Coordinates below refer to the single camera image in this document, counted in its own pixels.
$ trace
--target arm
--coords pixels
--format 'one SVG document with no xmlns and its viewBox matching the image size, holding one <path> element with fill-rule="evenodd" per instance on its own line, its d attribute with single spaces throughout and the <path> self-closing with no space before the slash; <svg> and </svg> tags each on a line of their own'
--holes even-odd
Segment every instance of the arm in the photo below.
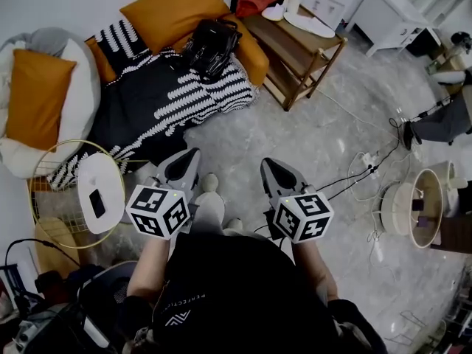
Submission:
<svg viewBox="0 0 472 354">
<path fill-rule="evenodd" d="M 327 300 L 338 299 L 338 286 L 319 253 L 315 240 L 292 244 L 295 264 L 301 268 L 314 289 L 324 283 L 327 286 Z"/>
<path fill-rule="evenodd" d="M 156 301 L 164 286 L 164 273 L 169 258 L 169 240 L 150 238 L 128 284 L 127 296 Z"/>
</svg>

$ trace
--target wooden side table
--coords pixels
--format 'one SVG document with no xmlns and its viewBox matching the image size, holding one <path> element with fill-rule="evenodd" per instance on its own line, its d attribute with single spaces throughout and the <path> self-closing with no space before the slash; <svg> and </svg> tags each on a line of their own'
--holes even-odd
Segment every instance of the wooden side table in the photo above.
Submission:
<svg viewBox="0 0 472 354">
<path fill-rule="evenodd" d="M 302 6 L 299 14 L 314 17 Z M 289 111 L 300 98 L 311 97 L 347 43 L 346 38 L 337 34 L 333 38 L 319 37 L 289 24 L 285 19 L 276 22 L 252 15 L 242 21 L 269 59 L 264 85 L 285 111 Z M 335 47 L 337 50 L 329 58 L 325 51 Z M 316 79 L 312 74 L 323 68 Z"/>
</svg>

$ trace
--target black phone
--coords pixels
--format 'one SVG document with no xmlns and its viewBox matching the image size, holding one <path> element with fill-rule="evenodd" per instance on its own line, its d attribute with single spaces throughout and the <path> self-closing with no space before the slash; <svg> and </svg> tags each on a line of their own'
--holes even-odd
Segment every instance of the black phone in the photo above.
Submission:
<svg viewBox="0 0 472 354">
<path fill-rule="evenodd" d="M 91 206 L 94 209 L 95 216 L 98 219 L 100 216 L 105 214 L 105 206 L 103 206 L 102 196 L 100 195 L 98 189 L 96 189 L 90 194 L 89 198 Z"/>
</svg>

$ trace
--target person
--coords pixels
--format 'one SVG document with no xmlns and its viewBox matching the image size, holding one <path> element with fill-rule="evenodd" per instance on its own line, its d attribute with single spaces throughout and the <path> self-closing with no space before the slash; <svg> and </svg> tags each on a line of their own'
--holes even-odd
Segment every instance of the person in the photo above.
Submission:
<svg viewBox="0 0 472 354">
<path fill-rule="evenodd" d="M 146 242 L 117 323 L 124 353 L 387 353 L 357 307 L 339 299 L 315 241 L 293 244 L 293 263 L 239 220 L 222 230 L 208 189 L 168 261 L 169 241 Z"/>
<path fill-rule="evenodd" d="M 451 102 L 416 122 L 406 122 L 403 143 L 407 150 L 412 149 L 413 139 L 421 145 L 423 140 L 431 142 L 452 142 L 462 133 L 472 129 L 472 76 L 465 73 L 462 89 L 451 96 Z"/>
</svg>

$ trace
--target black and white patterned blanket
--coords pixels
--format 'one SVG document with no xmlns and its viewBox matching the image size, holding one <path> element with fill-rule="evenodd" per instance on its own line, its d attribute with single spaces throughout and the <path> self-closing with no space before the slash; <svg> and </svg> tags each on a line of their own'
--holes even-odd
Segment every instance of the black and white patterned blanket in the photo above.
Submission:
<svg viewBox="0 0 472 354">
<path fill-rule="evenodd" d="M 119 163 L 122 174 L 150 160 L 158 164 L 187 147 L 186 128 L 200 125 L 215 113 L 228 113 L 252 102 L 257 90 L 233 58 L 221 79 L 202 83 L 193 69 L 175 69 L 171 48 L 152 55 L 126 20 L 95 36 L 118 77 L 104 86 L 94 125 L 87 138 L 106 149 Z M 54 174 L 53 189 L 74 181 L 80 161 L 97 152 L 84 144 Z"/>
</svg>

